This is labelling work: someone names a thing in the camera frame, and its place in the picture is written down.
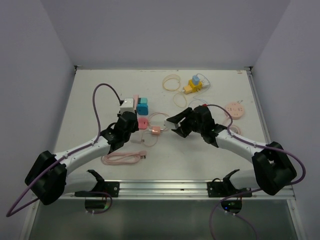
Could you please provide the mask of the white large charger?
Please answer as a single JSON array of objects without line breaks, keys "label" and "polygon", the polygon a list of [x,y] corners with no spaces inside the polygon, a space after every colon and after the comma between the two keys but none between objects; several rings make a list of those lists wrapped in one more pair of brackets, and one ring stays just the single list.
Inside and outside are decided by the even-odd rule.
[{"label": "white large charger", "polygon": [[164,121],[164,126],[168,130],[177,130],[180,127],[179,123],[173,123],[168,121],[167,119]]}]

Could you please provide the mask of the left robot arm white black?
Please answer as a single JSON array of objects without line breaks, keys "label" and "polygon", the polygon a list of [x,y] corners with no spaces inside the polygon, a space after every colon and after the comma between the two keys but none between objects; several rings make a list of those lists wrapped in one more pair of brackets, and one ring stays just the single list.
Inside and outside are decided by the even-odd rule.
[{"label": "left robot arm white black", "polygon": [[48,150],[42,152],[24,182],[44,205],[52,204],[67,193],[99,196],[106,191],[103,177],[91,169],[83,175],[76,175],[74,171],[120,149],[138,129],[137,114],[125,111],[118,115],[117,122],[80,146],[56,154]]}]

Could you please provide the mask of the pink plug adapter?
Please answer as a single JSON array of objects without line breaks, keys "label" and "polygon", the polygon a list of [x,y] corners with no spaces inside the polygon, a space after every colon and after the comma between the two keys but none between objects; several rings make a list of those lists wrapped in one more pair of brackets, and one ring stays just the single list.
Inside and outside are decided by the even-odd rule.
[{"label": "pink plug adapter", "polygon": [[139,130],[144,131],[149,128],[149,119],[147,117],[139,117],[137,122]]}]

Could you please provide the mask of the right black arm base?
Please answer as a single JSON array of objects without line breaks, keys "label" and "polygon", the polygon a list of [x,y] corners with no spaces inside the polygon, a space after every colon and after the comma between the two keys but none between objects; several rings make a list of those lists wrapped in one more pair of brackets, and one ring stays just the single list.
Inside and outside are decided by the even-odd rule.
[{"label": "right black arm base", "polygon": [[215,178],[214,180],[208,181],[207,195],[209,198],[225,198],[235,194],[241,194],[241,197],[250,198],[252,193],[246,188],[236,189],[230,183],[224,182],[221,179]]}]

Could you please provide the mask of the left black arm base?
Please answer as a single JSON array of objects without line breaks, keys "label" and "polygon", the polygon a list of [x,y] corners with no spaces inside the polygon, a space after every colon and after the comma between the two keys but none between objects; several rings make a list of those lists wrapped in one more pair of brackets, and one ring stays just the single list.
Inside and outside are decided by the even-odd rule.
[{"label": "left black arm base", "polygon": [[109,194],[112,198],[119,196],[120,183],[118,181],[104,181],[98,182],[90,191],[77,191],[74,193],[75,197],[103,197],[103,193]]}]

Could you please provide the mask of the blue plug adapter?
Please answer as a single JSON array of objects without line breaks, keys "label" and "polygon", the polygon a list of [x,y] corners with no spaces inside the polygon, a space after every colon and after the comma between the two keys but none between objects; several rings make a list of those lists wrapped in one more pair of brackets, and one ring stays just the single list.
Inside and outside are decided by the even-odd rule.
[{"label": "blue plug adapter", "polygon": [[149,106],[146,103],[138,103],[136,111],[140,116],[147,116],[149,114]]}]

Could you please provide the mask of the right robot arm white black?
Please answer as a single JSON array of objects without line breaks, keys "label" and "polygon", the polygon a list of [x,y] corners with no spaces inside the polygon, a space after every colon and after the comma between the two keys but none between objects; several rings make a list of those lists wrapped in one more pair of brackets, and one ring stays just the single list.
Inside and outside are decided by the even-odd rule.
[{"label": "right robot arm white black", "polygon": [[166,128],[182,138],[198,133],[216,148],[230,151],[252,164],[252,169],[235,169],[223,179],[214,179],[211,188],[220,195],[235,196],[247,189],[261,189],[274,196],[297,177],[288,154],[277,142],[259,143],[242,138],[230,128],[215,122],[208,105],[186,108],[164,121]]}]

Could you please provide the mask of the orange small charger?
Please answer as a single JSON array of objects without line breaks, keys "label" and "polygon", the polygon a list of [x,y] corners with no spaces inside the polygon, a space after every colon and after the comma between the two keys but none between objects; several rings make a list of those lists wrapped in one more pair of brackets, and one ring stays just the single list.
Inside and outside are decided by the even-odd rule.
[{"label": "orange small charger", "polygon": [[152,136],[160,136],[164,129],[162,129],[160,126],[152,126],[148,131]]}]

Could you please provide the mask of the teal plug adapter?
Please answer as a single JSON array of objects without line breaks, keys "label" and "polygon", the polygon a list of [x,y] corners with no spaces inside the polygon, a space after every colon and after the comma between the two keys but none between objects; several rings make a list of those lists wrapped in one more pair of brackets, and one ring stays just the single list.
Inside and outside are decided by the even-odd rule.
[{"label": "teal plug adapter", "polygon": [[148,104],[148,99],[146,97],[140,97],[138,99],[138,104],[140,105],[147,105]]}]

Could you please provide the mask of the pink rectangular power strip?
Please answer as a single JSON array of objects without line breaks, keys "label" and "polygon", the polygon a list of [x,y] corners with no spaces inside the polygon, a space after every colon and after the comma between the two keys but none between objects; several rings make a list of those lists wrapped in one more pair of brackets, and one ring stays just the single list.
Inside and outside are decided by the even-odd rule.
[{"label": "pink rectangular power strip", "polygon": [[134,109],[137,108],[137,104],[139,103],[139,95],[138,94],[134,94],[133,95],[133,107]]}]

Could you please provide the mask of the round pink power socket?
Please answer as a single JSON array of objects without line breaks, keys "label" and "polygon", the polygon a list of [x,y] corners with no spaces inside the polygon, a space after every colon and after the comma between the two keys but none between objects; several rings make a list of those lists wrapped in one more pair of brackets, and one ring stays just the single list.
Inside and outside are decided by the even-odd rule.
[{"label": "round pink power socket", "polygon": [[239,102],[230,102],[224,109],[230,114],[233,120],[239,120],[245,115],[245,108]]}]

